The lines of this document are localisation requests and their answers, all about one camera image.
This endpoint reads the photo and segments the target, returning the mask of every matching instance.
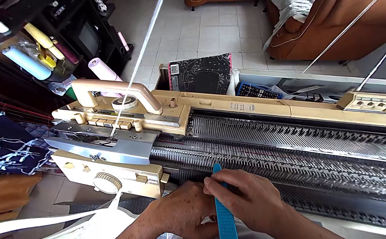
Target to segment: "blue transfer tool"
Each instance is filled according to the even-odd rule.
[[[221,170],[219,163],[214,164],[213,172],[216,173]],[[221,185],[227,188],[227,183],[222,182]],[[217,221],[220,239],[238,239],[236,224],[231,212],[215,198],[215,207],[217,208]]]

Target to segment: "television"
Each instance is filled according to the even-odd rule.
[[[86,18],[81,18],[77,24],[67,28],[67,35],[78,47],[80,53],[86,56],[86,59],[92,59],[99,56],[101,39],[98,30]]]

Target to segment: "furniture leg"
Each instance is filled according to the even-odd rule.
[[[349,62],[350,62],[350,60],[342,60],[339,62],[339,65],[340,66],[346,66]]]

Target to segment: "hand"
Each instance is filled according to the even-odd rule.
[[[186,182],[174,192],[153,201],[120,238],[150,238],[170,232],[186,239],[218,236],[216,222],[201,224],[216,215],[215,199],[203,193],[204,184]]]
[[[233,194],[216,181],[238,187],[243,195]],[[204,193],[214,195],[249,229],[269,235],[286,211],[279,191],[268,179],[243,170],[222,169],[205,178]]]
[[[217,181],[238,187],[243,195],[233,194]],[[249,229],[273,238],[341,238],[296,212],[281,200],[279,191],[268,179],[252,173],[222,169],[212,178],[205,178],[203,192],[214,195]]]

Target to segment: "person's left hand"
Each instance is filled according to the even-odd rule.
[[[201,224],[205,217],[216,215],[215,198],[204,194],[203,187],[203,183],[189,181],[153,201],[121,236],[126,233],[124,238],[131,238],[133,234],[142,235],[138,238],[156,238],[156,235],[170,232],[185,239],[217,237],[216,222]]]

